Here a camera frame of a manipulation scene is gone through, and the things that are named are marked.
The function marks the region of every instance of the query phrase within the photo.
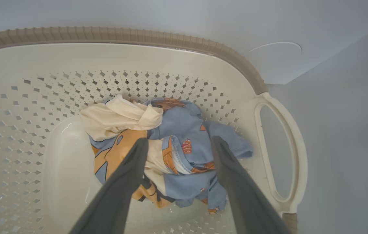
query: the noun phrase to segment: blue fabric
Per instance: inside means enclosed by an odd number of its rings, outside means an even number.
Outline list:
[[[164,99],[153,99],[146,104],[162,102]],[[250,143],[236,134],[231,126],[200,119],[201,111],[192,102],[180,100],[184,107],[175,106],[165,111],[162,124],[148,131],[149,139],[162,139],[163,149],[168,147],[171,137],[172,155],[187,172],[194,169],[206,172],[190,175],[183,173],[166,174],[165,188],[168,197],[176,199],[179,207],[190,206],[193,200],[208,199],[209,211],[218,211],[226,206],[226,190],[217,180],[216,172],[208,170],[207,163],[213,161],[211,152],[211,136],[222,137],[236,157],[249,157],[253,150]],[[190,142],[190,152],[183,151],[183,143]]]

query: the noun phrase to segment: basket handle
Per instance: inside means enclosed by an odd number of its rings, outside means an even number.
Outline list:
[[[265,138],[263,136],[263,131],[261,127],[258,127],[258,130],[262,133],[259,137],[259,144],[262,149],[262,155],[265,163],[266,174],[269,179],[272,180],[270,183],[272,196],[280,203],[289,203],[289,213],[296,213],[297,206],[303,199],[306,184],[307,184],[307,176],[308,176],[308,163],[307,163],[307,153],[306,147],[304,144],[303,137],[301,136],[300,129],[294,121],[294,118],[287,111],[287,109],[275,98],[272,98],[269,93],[263,93],[263,98],[260,98],[259,105],[257,107],[256,120],[259,120],[259,126],[261,126],[260,122],[260,110],[263,105],[268,106],[274,114],[278,117],[279,121],[282,124],[282,127],[286,133],[288,138],[290,148],[291,148],[291,156],[292,156],[292,182],[291,182],[291,190],[288,198],[283,198],[279,195],[276,190],[275,183],[273,181],[272,170],[270,167],[268,153],[266,151]]]

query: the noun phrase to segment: basket bottom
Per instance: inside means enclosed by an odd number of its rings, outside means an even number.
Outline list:
[[[92,201],[100,182],[93,174],[93,151],[79,116],[59,124],[52,132],[46,149],[44,205],[47,227],[66,234]],[[199,204],[157,209],[150,201],[131,200],[126,233],[154,233],[166,226],[179,225],[204,212]]]

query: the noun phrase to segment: white surface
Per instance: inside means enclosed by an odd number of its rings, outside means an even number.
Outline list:
[[[99,186],[91,173],[93,154],[86,149],[86,135],[77,120],[68,117],[117,93],[138,102],[164,95],[193,101],[203,118],[237,128],[254,147],[254,155],[243,160],[248,173],[279,213],[296,212],[307,179],[297,126],[278,101],[268,93],[257,96],[245,77],[226,62],[146,46],[32,45],[0,49],[0,197],[7,196],[0,200],[7,212],[0,212],[0,224],[1,219],[23,216],[0,225],[0,232],[16,227],[64,234],[70,228]],[[260,129],[263,105],[280,118],[291,143],[294,170],[286,199],[278,195],[272,179]],[[173,206],[154,212],[150,206],[132,203],[129,232],[234,231],[229,207],[210,216],[204,205],[197,212],[193,207]]]
[[[14,28],[102,26],[205,37],[241,54],[288,41],[304,49],[263,71],[267,83],[285,84],[368,33],[367,0],[0,0],[0,31]],[[289,62],[291,68],[285,69]]]
[[[299,234],[367,234],[368,36],[291,83],[269,89],[292,113],[307,146],[309,180],[298,207]],[[275,141],[269,142],[269,157],[289,156],[280,151],[278,135],[270,137]],[[286,175],[283,164],[272,167],[275,178]],[[276,180],[277,187],[278,182],[289,179]]]

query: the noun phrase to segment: gray surface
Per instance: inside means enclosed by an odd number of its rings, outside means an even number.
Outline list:
[[[368,36],[269,89],[294,116],[307,147],[309,179],[298,209],[299,233],[367,234]],[[284,156],[278,144],[270,147],[275,157]],[[287,169],[272,166],[274,173]]]
[[[290,69],[286,63],[272,66],[283,68],[281,79],[289,81],[368,33],[368,0],[0,0],[0,31],[58,26],[180,33],[224,43],[241,54],[290,41],[300,44],[303,55],[286,60]]]

